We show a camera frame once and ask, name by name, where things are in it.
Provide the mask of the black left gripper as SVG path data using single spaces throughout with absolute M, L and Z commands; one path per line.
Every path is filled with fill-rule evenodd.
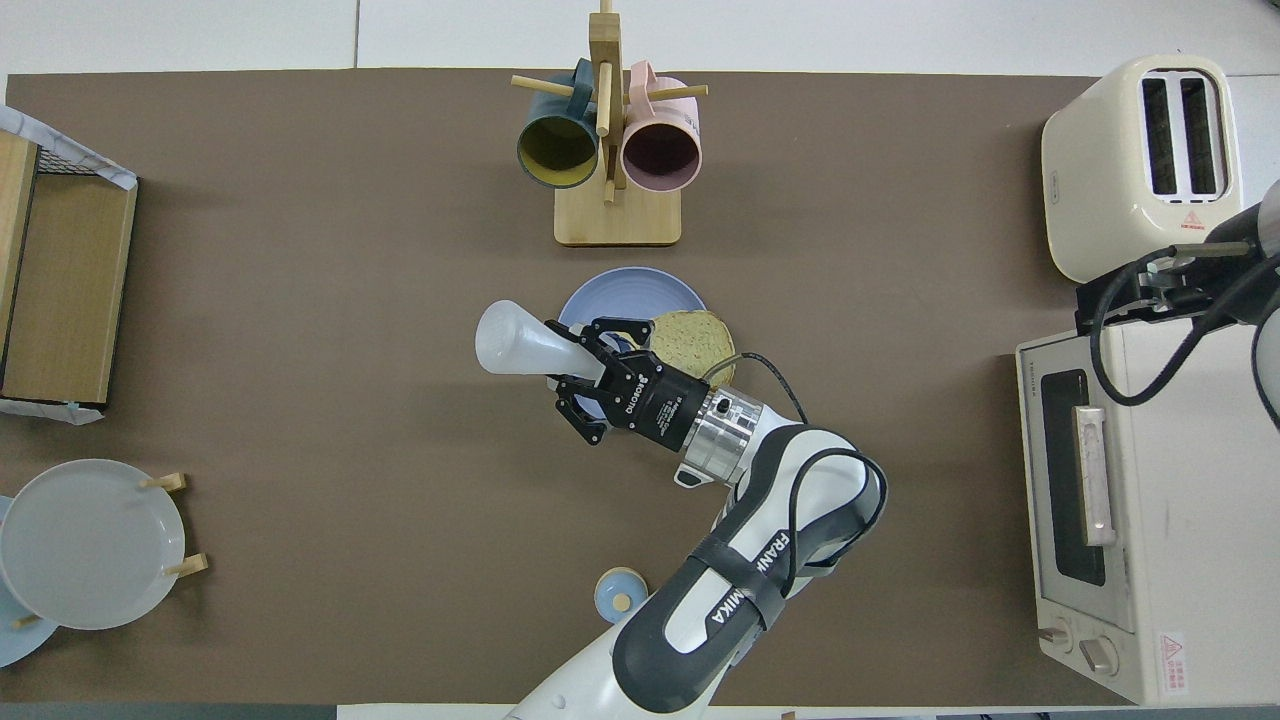
M 602 316 L 575 332 L 609 357 L 575 378 L 554 378 L 557 411 L 591 446 L 612 430 L 631 430 L 671 451 L 685 448 L 710 386 L 659 359 L 649 347 L 654 324 Z

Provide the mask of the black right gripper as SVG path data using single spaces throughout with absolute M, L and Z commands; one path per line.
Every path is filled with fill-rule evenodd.
M 1117 268 L 1079 284 L 1075 288 L 1075 332 L 1087 336 L 1102 313 L 1105 323 L 1115 316 L 1137 313 L 1143 318 L 1148 309 L 1175 315 L 1192 315 L 1208 310 L 1245 274 L 1277 256 L 1279 210 L 1275 202 L 1257 202 L 1215 227 L 1206 245 L 1242 242 L 1251 250 L 1244 255 L 1202 258 L 1172 270 L 1174 287 L 1155 288 L 1146 269 Z M 1263 273 L 1226 305 L 1233 319 L 1263 319 L 1277 307 L 1277 269 Z

